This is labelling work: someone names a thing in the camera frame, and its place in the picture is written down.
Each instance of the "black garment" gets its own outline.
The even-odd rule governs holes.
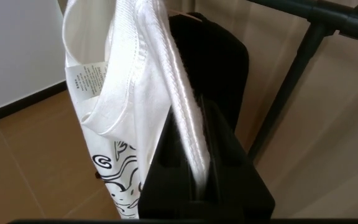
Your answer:
[[[191,87],[196,96],[213,100],[235,130],[248,76],[247,49],[200,13],[190,15],[202,22],[183,15],[172,16],[169,22]]]

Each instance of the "white fabric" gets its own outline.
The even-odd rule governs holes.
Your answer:
[[[122,218],[137,218],[141,183],[172,105],[198,190],[209,154],[202,117],[159,0],[69,1],[63,20],[68,90],[89,153]],[[108,62],[99,96],[73,97],[70,67]]]

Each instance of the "clothing tag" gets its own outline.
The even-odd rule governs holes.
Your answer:
[[[67,87],[77,102],[100,95],[107,67],[107,62],[98,62],[66,68]]]

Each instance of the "black pole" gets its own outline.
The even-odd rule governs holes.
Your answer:
[[[266,118],[259,129],[258,134],[249,149],[248,156],[254,160],[260,149],[262,148],[265,139],[268,138],[271,129],[273,128],[278,116],[280,115],[285,103],[291,95],[294,87],[302,76],[310,59],[316,53],[318,47],[323,41],[324,37],[333,35],[335,30],[326,27],[324,24],[310,24],[308,31],[303,37],[296,57],[291,64],[291,67],[270,107]]]

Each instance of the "brown tile floor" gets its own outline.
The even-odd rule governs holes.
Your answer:
[[[118,219],[67,92],[0,120],[0,223]]]

